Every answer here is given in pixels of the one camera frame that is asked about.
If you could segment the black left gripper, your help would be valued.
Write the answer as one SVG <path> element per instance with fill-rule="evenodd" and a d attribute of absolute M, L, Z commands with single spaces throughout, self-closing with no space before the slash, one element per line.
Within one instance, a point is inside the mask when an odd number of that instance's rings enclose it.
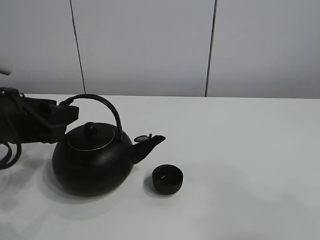
<path fill-rule="evenodd" d="M 52 99 L 26 97 L 17 89 L 0 88 L 0 142 L 49 143 L 65 138 L 66 128 L 79 118 L 79 108 Z"/>

